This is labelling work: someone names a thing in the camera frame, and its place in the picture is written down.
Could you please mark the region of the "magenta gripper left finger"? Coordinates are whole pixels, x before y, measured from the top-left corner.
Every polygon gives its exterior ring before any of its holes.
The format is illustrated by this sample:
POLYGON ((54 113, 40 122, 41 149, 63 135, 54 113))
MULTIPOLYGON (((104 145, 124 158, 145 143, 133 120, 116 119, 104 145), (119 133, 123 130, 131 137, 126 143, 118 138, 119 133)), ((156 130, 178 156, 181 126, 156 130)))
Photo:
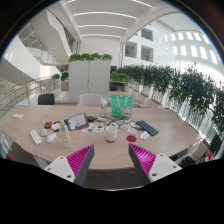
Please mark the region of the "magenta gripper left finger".
POLYGON ((90 144, 67 157, 59 156, 45 168, 45 171, 83 186, 94 154, 94 145, 90 144))

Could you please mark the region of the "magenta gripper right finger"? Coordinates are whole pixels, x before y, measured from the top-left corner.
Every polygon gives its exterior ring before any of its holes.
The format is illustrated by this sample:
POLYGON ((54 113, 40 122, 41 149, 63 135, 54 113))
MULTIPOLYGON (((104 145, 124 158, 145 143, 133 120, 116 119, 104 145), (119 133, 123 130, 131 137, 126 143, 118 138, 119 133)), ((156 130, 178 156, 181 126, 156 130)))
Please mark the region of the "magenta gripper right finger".
POLYGON ((154 154, 135 144, 129 144, 129 155, 140 179, 152 183, 181 170, 181 167, 165 154, 154 154))

